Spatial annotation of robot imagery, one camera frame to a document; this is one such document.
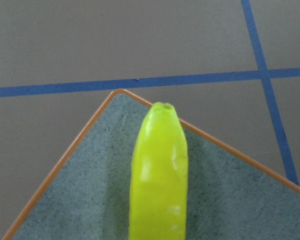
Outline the brown paper table mat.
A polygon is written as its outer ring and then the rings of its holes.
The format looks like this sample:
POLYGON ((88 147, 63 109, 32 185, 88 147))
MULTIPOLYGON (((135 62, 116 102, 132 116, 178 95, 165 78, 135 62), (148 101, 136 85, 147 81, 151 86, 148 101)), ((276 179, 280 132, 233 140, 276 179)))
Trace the brown paper table mat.
MULTIPOLYGON (((300 68, 300 0, 0 0, 0 88, 300 68)), ((280 175, 260 79, 134 88, 280 175)), ((108 89, 0 97, 0 239, 108 89)))

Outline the grey square orange-rimmed plate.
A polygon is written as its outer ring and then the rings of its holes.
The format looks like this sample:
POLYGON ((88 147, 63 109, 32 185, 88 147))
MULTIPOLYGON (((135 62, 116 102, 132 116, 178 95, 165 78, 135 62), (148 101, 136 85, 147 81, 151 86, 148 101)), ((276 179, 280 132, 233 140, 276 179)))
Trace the grey square orange-rimmed plate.
POLYGON ((173 106, 113 91, 6 240, 300 240, 300 187, 173 106))

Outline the yellow banana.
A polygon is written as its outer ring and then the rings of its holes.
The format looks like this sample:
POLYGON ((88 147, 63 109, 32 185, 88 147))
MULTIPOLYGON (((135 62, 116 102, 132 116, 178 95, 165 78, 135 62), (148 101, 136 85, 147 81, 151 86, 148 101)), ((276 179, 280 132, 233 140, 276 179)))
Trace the yellow banana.
POLYGON ((176 110, 156 102, 133 151, 128 239, 185 239, 188 169, 187 140, 176 110))

